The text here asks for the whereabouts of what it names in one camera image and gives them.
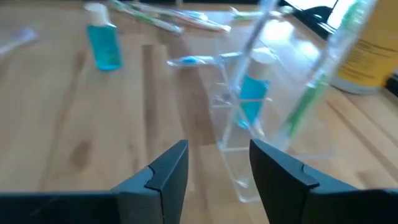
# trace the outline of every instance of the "blurry object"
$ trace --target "blurry object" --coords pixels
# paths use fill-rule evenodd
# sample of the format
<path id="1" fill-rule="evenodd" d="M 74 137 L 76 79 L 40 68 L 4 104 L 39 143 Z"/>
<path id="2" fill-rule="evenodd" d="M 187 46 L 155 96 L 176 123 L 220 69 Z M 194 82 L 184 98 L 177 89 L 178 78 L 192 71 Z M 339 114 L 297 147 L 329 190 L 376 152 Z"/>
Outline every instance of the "blurry object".
<path id="1" fill-rule="evenodd" d="M 258 17 L 260 17 L 262 15 L 262 12 L 259 12 L 259 11 L 239 12 L 234 7 L 230 7 L 230 9 L 233 14 L 234 21 L 253 20 L 253 19 L 257 19 Z M 293 7 L 282 6 L 282 7 L 278 8 L 277 11 L 269 12 L 269 14 L 274 17 L 283 17 L 283 16 L 293 13 L 294 11 L 295 11 L 295 9 Z"/>
<path id="2" fill-rule="evenodd" d="M 227 62 L 230 60 L 237 59 L 241 55 L 241 52 L 230 52 L 221 54 L 219 60 L 223 62 Z M 167 61 L 170 66 L 181 66 L 181 67 L 190 67 L 190 66 L 199 66 L 199 65 L 217 65 L 217 58 L 209 55 L 191 55 L 180 57 L 177 59 L 172 59 Z"/>
<path id="3" fill-rule="evenodd" d="M 183 28 L 171 24 L 169 22 L 162 21 L 146 13 L 133 9 L 131 6 L 122 3 L 118 0 L 110 0 L 111 5 L 119 12 L 125 12 L 135 18 L 144 21 L 146 23 L 152 24 L 154 26 L 160 27 L 162 29 L 168 30 L 176 35 L 180 35 L 183 32 Z"/>
<path id="4" fill-rule="evenodd" d="M 31 28 L 24 28 L 17 31 L 0 28 L 0 57 L 36 38 L 37 34 Z"/>
<path id="5" fill-rule="evenodd" d="M 366 23 L 362 19 L 364 24 L 358 33 L 358 41 L 333 79 L 333 86 L 349 93 L 377 93 L 398 64 L 398 28 L 394 19 L 397 2 L 374 2 L 376 1 L 357 0 L 347 10 L 340 25 L 352 26 L 355 21 L 369 18 Z M 367 7 L 374 7 L 374 10 L 364 12 L 363 8 Z"/>
<path id="6" fill-rule="evenodd" d="M 154 7 L 150 6 L 148 4 L 143 4 L 139 2 L 133 2 L 130 3 L 130 6 L 134 8 L 135 10 L 140 10 L 144 13 L 155 13 L 155 14 L 161 14 L 161 15 L 166 15 L 170 17 L 175 17 L 177 19 L 180 19 L 181 21 L 184 21 L 185 23 L 201 28 L 201 29 L 206 29 L 210 31 L 216 31 L 216 32 L 229 32 L 231 30 L 231 27 L 228 25 L 223 25 L 219 24 L 216 22 L 213 22 L 211 20 L 203 20 L 198 18 L 197 16 L 192 16 L 193 12 L 183 12 L 183 11 L 176 11 L 173 9 L 164 9 L 160 7 Z"/>

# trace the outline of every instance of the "wood grain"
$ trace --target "wood grain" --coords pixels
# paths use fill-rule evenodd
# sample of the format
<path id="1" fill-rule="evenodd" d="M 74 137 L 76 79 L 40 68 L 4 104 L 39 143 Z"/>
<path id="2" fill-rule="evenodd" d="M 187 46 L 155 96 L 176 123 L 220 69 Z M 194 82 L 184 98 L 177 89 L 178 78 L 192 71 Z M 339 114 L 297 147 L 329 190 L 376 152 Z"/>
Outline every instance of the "wood grain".
<path id="1" fill-rule="evenodd" d="M 239 50 L 249 25 L 234 24 L 230 35 L 187 27 L 179 37 L 111 12 L 124 67 L 104 73 L 93 65 L 81 2 L 1 4 L 0 28 L 31 26 L 39 38 L 0 61 L 0 190 L 109 189 L 187 138 L 181 223 L 267 223 L 261 203 L 239 202 L 217 148 L 208 112 L 214 68 L 166 64 L 169 58 Z M 228 8 L 182 7 L 215 10 L 206 13 L 221 21 L 226 14 L 219 10 Z M 272 21 L 261 40 L 279 51 L 290 71 L 301 71 L 275 84 L 291 94 L 279 102 L 288 106 L 300 92 L 295 83 L 308 79 L 304 71 L 325 42 L 292 17 Z M 358 188 L 398 186 L 396 99 L 385 91 L 353 96 L 330 88 L 313 115 L 327 130 L 335 157 L 305 162 Z M 319 144 L 321 135 L 311 128 L 303 126 L 309 134 L 298 135 L 293 150 Z"/>

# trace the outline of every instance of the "clear plastic tube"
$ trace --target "clear plastic tube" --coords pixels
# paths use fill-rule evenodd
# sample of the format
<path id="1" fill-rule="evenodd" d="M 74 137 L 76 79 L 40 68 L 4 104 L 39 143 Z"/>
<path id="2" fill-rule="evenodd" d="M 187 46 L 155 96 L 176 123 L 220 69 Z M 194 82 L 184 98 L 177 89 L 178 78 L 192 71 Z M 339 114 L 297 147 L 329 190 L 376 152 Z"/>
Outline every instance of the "clear plastic tube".
<path id="1" fill-rule="evenodd" d="M 356 42 L 377 0 L 358 0 L 346 15 L 337 31 L 328 39 L 325 50 L 312 68 L 312 79 L 307 83 L 303 95 L 284 121 L 273 145 L 286 150 L 290 140 L 298 131 L 301 122 L 336 73 L 340 63 Z"/>

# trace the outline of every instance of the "toothbrush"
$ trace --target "toothbrush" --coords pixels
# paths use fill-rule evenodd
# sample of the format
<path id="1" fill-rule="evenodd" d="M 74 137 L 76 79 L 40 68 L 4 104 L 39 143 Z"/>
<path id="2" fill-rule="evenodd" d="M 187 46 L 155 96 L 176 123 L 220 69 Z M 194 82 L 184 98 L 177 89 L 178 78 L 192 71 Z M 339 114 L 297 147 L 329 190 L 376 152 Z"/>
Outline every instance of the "toothbrush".
<path id="1" fill-rule="evenodd" d="M 239 12 L 237 9 L 234 7 L 230 7 L 231 12 L 233 14 L 233 20 L 235 21 L 246 21 L 246 20 L 253 20 L 257 19 L 262 15 L 262 12 L 260 11 L 253 11 L 253 12 Z M 277 11 L 271 11 L 269 12 L 270 16 L 273 17 L 282 17 L 288 14 L 291 14 L 294 12 L 294 8 L 290 6 L 282 6 L 278 8 Z"/>
<path id="2" fill-rule="evenodd" d="M 208 19 L 207 20 L 199 19 L 198 17 L 190 16 L 189 13 L 185 12 L 180 12 L 172 9 L 162 9 L 159 7 L 154 7 L 148 4 L 143 4 L 138 2 L 130 3 L 130 6 L 136 10 L 140 10 L 146 13 L 156 13 L 156 14 L 163 14 L 171 17 L 176 17 L 178 19 L 183 20 L 184 22 L 187 22 L 192 26 L 201 29 L 206 29 L 215 32 L 227 32 L 227 33 L 231 30 L 230 26 L 218 24 Z"/>
<path id="3" fill-rule="evenodd" d="M 129 7 L 127 4 L 122 3 L 118 0 L 110 0 L 111 5 L 118 11 L 120 12 L 125 12 L 127 14 L 130 14 L 141 21 L 147 22 L 149 24 L 152 24 L 154 26 L 160 27 L 162 29 L 168 30 L 173 32 L 176 35 L 180 35 L 183 32 L 183 29 L 179 26 L 176 26 L 174 24 L 171 24 L 169 22 L 162 21 L 160 19 L 156 19 L 153 16 L 150 16 L 146 13 L 137 11 L 135 9 L 132 9 Z"/>

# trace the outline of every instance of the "black object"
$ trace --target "black object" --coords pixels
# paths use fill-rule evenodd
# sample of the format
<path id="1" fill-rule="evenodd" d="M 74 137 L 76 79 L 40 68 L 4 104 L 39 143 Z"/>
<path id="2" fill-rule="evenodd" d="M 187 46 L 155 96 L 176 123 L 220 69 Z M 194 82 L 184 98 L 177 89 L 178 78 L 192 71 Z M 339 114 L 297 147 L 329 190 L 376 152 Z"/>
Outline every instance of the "black object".
<path id="1" fill-rule="evenodd" d="M 330 14 L 333 12 L 333 8 L 327 6 L 317 6 L 306 10 L 297 9 L 291 5 L 288 1 L 279 1 L 279 6 L 291 6 L 296 9 L 293 16 L 296 17 L 300 22 L 304 23 L 314 33 L 318 34 L 322 39 L 327 40 L 330 34 L 333 34 L 336 30 L 327 24 Z"/>
<path id="2" fill-rule="evenodd" d="M 270 224 L 398 223 L 397 189 L 356 189 L 259 140 L 250 162 Z"/>
<path id="3" fill-rule="evenodd" d="M 0 194 L 0 223 L 178 224 L 187 179 L 181 140 L 109 191 Z"/>
<path id="4" fill-rule="evenodd" d="M 394 74 L 386 82 L 386 88 L 396 97 L 398 97 L 398 75 Z"/>

